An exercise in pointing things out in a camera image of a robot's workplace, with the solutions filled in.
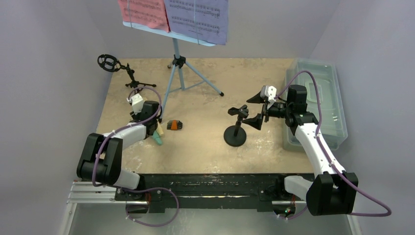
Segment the green microphone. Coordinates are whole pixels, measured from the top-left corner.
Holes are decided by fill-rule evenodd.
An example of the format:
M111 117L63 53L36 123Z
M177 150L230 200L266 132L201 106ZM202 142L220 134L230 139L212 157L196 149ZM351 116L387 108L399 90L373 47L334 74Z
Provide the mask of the green microphone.
M155 141L155 143L157 145L162 145L163 141L161 139L160 134L157 131L154 131L153 135L152 135L152 139Z

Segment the black round-base mic stand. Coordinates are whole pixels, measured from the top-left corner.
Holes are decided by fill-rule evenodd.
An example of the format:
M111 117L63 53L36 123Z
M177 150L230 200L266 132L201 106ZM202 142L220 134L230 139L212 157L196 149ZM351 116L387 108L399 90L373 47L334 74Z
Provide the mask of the black round-base mic stand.
M245 104L240 108L232 107L228 109L228 114L231 116L237 115L237 121L235 125L229 126L224 131L225 142L232 147L242 146L247 138L245 130L241 127L242 121L249 115L248 106Z

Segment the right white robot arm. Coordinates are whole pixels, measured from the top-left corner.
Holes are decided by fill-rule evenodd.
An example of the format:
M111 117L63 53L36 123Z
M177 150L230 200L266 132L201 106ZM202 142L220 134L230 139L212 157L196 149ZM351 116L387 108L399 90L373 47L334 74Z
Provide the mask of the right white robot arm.
M315 115L307 111L307 89L302 85L288 87L285 102L278 102L276 88L263 86L261 91L248 99L248 103L262 104L262 110L244 124L260 130L270 117L284 118L285 124L301 143L314 170L315 179L309 181L298 175L286 176L275 185L276 196L287 199L292 194L304 200L313 216L351 214L358 178L342 166L336 167L335 157L327 148L318 129Z

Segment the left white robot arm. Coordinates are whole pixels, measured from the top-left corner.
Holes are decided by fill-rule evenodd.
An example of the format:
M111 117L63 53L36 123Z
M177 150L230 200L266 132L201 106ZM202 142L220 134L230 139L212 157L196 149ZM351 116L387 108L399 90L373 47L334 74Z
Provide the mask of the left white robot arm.
M159 106L157 101L144 101L140 112L130 113L133 121L126 126L106 134L89 134L76 175L83 180L95 181L97 185L126 188L133 200L142 199L146 194L145 179L122 169L122 152L154 134L158 127Z

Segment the beige microphone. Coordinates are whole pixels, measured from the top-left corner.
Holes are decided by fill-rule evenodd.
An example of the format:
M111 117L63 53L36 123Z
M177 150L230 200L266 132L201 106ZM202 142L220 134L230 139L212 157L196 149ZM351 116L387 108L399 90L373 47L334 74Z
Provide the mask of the beige microphone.
M157 101L145 100L140 117L142 120L150 118L156 114L152 119L145 122L143 125L146 127L147 135L153 135L157 128L160 126L160 118L162 114L162 106Z

